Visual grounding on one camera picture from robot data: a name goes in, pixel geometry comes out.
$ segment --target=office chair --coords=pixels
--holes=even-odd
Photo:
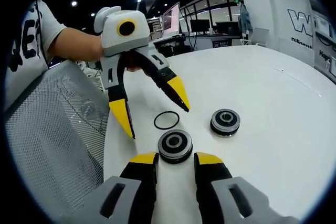
[[[255,28],[252,32],[250,39],[241,39],[240,42],[242,45],[257,45],[266,47],[268,33],[268,29]]]
[[[108,97],[71,61],[49,69],[6,111],[9,150],[54,221],[103,183]]]

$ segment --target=metal bearing ring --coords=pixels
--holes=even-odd
[[[170,130],[160,137],[158,149],[164,161],[170,164],[179,164],[191,155],[193,143],[187,132]]]
[[[239,126],[239,115],[229,109],[217,110],[210,122],[210,128],[220,137],[232,137],[238,131]]]

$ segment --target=desk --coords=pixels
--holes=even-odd
[[[215,47],[228,47],[232,45],[233,39],[241,39],[241,36],[234,35],[197,35],[190,37],[190,41],[186,38],[185,44],[191,46],[192,48],[195,45],[195,51],[211,49]]]
[[[125,88],[136,139],[110,113],[104,179],[119,176],[135,155],[157,151],[165,132],[156,115],[177,112],[175,129],[189,132],[194,152],[222,158],[233,176],[264,192],[282,215],[304,218],[326,190],[336,164],[336,86],[301,61],[258,46],[235,46],[171,57],[191,105],[184,112],[142,71],[126,72]],[[229,139],[209,130],[212,114],[235,110],[240,128]],[[194,162],[159,160],[153,223],[202,223],[195,197]]]
[[[315,57],[314,68],[320,71],[323,75],[327,76],[333,83],[336,84],[336,58],[332,55],[330,58],[330,69],[326,69],[326,59],[327,57],[323,57],[318,55]]]
[[[164,36],[162,38],[155,39],[151,42],[153,42],[155,46],[160,46],[171,42],[183,42],[183,41],[185,41],[185,36],[182,36],[182,34],[175,34]]]

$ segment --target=gripper camera lens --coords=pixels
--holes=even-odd
[[[122,36],[129,36],[135,30],[135,24],[131,21],[126,21],[119,26],[119,34]]]

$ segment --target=hand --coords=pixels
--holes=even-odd
[[[123,52],[121,53],[122,57],[127,57],[126,60],[126,70],[130,71],[130,72],[136,72],[138,70],[140,70],[141,68],[139,66],[137,66],[137,64],[135,63],[134,57],[137,56],[137,54],[135,52],[129,51],[129,52]]]

